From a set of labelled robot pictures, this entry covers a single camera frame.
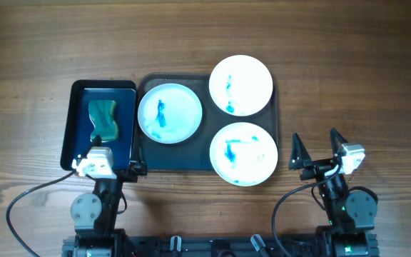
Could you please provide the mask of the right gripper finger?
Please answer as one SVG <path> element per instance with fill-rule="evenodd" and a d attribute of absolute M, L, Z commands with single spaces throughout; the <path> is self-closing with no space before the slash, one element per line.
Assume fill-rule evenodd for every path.
<path fill-rule="evenodd" d="M 330 130 L 330 140 L 331 140 L 331 146 L 333 150 L 333 155 L 334 156 L 339 156 L 339 145 L 342 145 L 344 143 L 347 143 L 348 140 L 345 139 L 336 128 L 331 128 Z"/>
<path fill-rule="evenodd" d="M 290 170 L 299 170 L 311 167 L 313 160 L 311 159 L 307 149 L 297 133 L 293 134 L 292 151 L 290 155 L 290 163 L 288 168 Z"/>

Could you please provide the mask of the green yellow sponge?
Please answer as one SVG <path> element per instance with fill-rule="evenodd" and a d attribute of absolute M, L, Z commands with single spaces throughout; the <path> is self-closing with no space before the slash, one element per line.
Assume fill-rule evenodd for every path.
<path fill-rule="evenodd" d="M 88 113 L 93 131 L 90 139 L 99 135 L 102 142 L 115 141 L 119 135 L 119 128 L 114 118 L 117 103 L 114 100 L 93 100 L 88 104 Z"/>

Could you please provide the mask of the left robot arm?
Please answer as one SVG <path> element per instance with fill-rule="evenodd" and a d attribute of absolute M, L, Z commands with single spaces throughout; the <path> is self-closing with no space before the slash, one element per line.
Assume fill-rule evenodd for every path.
<path fill-rule="evenodd" d="M 78 196 L 71 205 L 75 239 L 64 242 L 62 256 L 137 256 L 138 251 L 123 229 L 116 229 L 118 206 L 123 199 L 123 183 L 135 183 L 148 173 L 143 151 L 139 159 L 129 161 L 126 170 L 113 169 L 113 153 L 96 136 L 91 145 L 73 160 L 72 167 L 81 176 L 95 181 L 91 193 Z"/>

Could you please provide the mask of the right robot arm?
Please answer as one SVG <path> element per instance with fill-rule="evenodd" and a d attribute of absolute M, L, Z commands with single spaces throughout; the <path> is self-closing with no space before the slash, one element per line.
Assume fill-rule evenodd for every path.
<path fill-rule="evenodd" d="M 301 170 L 302 181 L 313 179 L 328 226 L 315 230 L 313 256 L 379 256 L 375 228 L 378 197 L 363 186 L 350 188 L 350 175 L 365 158 L 365 149 L 350 143 L 336 129 L 330 131 L 333 156 L 314 161 L 297 133 L 293 134 L 290 170 Z"/>

